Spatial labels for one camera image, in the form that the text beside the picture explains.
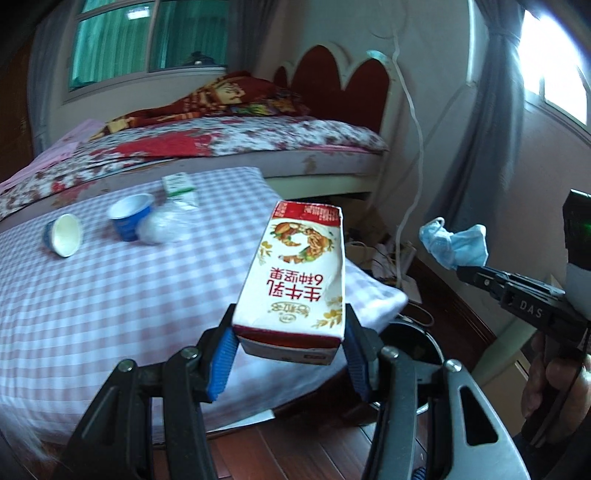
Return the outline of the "person's right hand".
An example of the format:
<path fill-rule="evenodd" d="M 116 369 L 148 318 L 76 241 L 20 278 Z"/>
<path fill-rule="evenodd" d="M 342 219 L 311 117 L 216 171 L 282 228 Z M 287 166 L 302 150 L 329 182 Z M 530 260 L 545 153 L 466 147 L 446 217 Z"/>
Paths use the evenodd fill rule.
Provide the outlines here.
<path fill-rule="evenodd" d="M 541 448 L 575 433 L 590 412 L 590 356 L 576 359 L 556 353 L 542 333 L 533 336 L 535 358 L 522 394 L 526 442 Z"/>

